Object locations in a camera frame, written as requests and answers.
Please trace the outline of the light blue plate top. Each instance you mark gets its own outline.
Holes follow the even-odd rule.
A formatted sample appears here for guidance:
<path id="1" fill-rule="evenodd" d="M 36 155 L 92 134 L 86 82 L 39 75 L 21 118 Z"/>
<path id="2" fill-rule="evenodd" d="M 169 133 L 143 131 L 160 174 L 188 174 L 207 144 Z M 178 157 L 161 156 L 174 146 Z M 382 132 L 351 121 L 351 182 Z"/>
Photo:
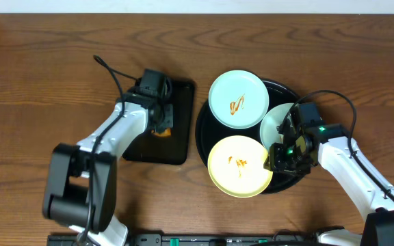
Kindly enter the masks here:
<path id="1" fill-rule="evenodd" d="M 270 105 L 264 82 L 245 70 L 231 70 L 217 77 L 210 87 L 208 100 L 218 122 L 233 129 L 255 126 Z"/>

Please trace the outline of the yellow plate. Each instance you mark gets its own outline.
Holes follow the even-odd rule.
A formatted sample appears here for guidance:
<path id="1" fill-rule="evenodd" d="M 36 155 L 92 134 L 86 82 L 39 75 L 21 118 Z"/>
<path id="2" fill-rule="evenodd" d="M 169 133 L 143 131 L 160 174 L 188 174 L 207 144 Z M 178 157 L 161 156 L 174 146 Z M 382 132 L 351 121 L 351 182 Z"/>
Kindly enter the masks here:
<path id="1" fill-rule="evenodd" d="M 257 140 L 234 135 L 212 147 L 207 169 L 214 185 L 228 195 L 253 197 L 270 184 L 273 172 L 264 168 L 268 151 Z"/>

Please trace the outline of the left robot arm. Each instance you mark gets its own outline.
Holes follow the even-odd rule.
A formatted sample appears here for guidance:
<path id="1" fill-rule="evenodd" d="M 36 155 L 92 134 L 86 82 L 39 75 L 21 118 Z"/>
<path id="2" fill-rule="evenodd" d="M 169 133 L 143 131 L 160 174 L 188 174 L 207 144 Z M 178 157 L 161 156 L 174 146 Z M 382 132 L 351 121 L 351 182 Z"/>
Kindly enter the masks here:
<path id="1" fill-rule="evenodd" d="M 75 245 L 124 245 L 128 228 L 114 214 L 118 161 L 148 129 L 171 127 L 172 115 L 169 98 L 126 93 L 91 135 L 75 145 L 58 144 L 51 154 L 43 216 L 75 230 Z"/>

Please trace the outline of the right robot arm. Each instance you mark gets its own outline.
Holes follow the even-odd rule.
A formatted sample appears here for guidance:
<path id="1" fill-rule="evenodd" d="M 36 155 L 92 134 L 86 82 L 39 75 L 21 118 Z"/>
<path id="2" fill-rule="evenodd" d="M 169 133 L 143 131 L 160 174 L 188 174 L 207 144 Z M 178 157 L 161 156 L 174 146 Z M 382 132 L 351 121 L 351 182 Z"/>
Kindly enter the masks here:
<path id="1" fill-rule="evenodd" d="M 305 176 L 319 165 L 341 185 L 361 214 L 365 222 L 362 234 L 329 229 L 315 235 L 318 244 L 394 245 L 394 186 L 340 124 L 265 125 L 261 141 L 270 154 L 266 169 Z"/>

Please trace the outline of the light blue plate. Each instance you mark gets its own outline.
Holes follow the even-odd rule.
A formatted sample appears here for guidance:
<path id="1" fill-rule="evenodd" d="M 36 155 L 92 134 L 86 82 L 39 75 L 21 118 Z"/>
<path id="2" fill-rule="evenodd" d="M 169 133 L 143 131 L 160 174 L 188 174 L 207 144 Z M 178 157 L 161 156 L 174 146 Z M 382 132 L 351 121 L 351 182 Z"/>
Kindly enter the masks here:
<path id="1" fill-rule="evenodd" d="M 210 87 L 208 100 L 218 122 L 233 129 L 255 126 L 270 105 L 264 82 L 245 70 L 231 70 L 217 77 Z"/>
<path id="2" fill-rule="evenodd" d="M 260 125 L 260 139 L 266 150 L 269 150 L 274 143 L 281 144 L 283 136 L 278 132 L 277 127 L 283 123 L 283 119 L 289 112 L 293 103 L 285 103 L 270 109 Z"/>

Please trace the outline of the orange green sponge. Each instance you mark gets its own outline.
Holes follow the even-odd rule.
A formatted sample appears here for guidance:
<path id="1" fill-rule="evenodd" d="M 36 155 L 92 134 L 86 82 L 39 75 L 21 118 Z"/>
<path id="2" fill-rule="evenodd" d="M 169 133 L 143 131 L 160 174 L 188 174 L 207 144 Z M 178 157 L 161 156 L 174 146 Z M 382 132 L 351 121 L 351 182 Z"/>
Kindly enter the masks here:
<path id="1" fill-rule="evenodd" d="M 157 132 L 155 130 L 152 130 L 151 134 L 156 136 L 156 137 L 170 137 L 172 133 L 171 133 L 171 128 L 165 128 L 161 132 Z"/>

